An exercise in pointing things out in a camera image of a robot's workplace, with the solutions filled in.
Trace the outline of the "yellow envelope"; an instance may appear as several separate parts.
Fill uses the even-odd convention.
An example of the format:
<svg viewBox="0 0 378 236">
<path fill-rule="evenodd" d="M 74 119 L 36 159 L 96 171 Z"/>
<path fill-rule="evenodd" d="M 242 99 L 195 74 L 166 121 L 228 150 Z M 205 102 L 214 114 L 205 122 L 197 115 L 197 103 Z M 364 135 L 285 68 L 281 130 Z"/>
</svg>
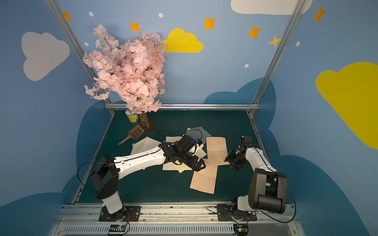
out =
<svg viewBox="0 0 378 236">
<path fill-rule="evenodd" d="M 199 157 L 199 158 L 203 158 L 203 157 L 205 157 L 207 154 L 206 154 L 206 152 L 203 150 L 203 147 L 204 147 L 204 145 L 202 144 L 201 146 L 199 146 L 199 148 L 197 149 L 197 151 L 195 152 L 195 155 L 197 156 L 197 157 Z M 184 171 L 188 171 L 188 170 L 190 170 L 190 168 L 186 165 L 186 164 L 184 164 L 184 163 L 182 163 L 181 165 L 178 165 L 177 167 L 176 167 L 176 169 L 177 169 L 177 171 L 179 172 L 179 173 L 182 173 L 182 172 L 184 172 Z"/>
</svg>

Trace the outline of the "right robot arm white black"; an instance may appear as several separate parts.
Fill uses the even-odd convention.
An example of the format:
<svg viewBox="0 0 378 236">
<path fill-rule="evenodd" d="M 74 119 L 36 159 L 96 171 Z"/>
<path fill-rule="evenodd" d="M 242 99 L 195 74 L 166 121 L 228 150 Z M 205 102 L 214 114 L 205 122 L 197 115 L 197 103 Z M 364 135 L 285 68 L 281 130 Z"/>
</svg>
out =
<svg viewBox="0 0 378 236">
<path fill-rule="evenodd" d="M 240 171 L 246 165 L 253 169 L 249 192 L 239 196 L 234 204 L 240 211 L 263 210 L 283 214 L 286 206 L 287 176 L 273 168 L 263 150 L 252 145 L 250 136 L 242 136 L 236 151 L 232 150 L 225 161 L 230 168 Z"/>
</svg>

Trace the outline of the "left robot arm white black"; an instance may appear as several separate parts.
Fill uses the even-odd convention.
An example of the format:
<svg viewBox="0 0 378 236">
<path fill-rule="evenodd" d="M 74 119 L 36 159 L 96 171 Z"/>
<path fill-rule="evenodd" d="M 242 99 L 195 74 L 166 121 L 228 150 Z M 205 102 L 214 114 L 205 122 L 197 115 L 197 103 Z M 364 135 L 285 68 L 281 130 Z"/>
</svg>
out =
<svg viewBox="0 0 378 236">
<path fill-rule="evenodd" d="M 204 160 L 195 154 L 201 145 L 201 139 L 184 135 L 179 141 L 162 142 L 144 152 L 118 157 L 107 154 L 100 162 L 95 162 L 90 178 L 96 198 L 104 203 L 101 209 L 104 214 L 102 221 L 120 220 L 127 214 L 118 192 L 119 180 L 134 172 L 169 162 L 175 165 L 185 164 L 199 172 L 206 167 Z"/>
</svg>

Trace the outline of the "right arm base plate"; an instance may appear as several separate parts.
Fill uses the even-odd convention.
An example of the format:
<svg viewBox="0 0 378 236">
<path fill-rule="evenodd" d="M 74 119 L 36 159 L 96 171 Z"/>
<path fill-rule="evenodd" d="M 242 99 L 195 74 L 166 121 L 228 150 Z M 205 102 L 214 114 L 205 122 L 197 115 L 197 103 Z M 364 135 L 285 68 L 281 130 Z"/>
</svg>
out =
<svg viewBox="0 0 378 236">
<path fill-rule="evenodd" d="M 231 205 L 218 204 L 216 206 L 218 221 L 257 221 L 255 212 L 241 211 Z"/>
</svg>

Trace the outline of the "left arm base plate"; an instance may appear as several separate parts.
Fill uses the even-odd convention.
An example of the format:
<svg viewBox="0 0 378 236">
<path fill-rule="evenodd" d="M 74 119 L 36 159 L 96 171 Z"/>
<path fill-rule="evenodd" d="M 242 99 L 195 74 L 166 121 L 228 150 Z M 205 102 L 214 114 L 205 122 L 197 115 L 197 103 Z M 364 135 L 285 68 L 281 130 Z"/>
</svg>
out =
<svg viewBox="0 0 378 236">
<path fill-rule="evenodd" d="M 137 222 L 140 217 L 141 206 L 123 206 L 119 211 L 110 213 L 107 207 L 100 211 L 99 222 Z"/>
</svg>

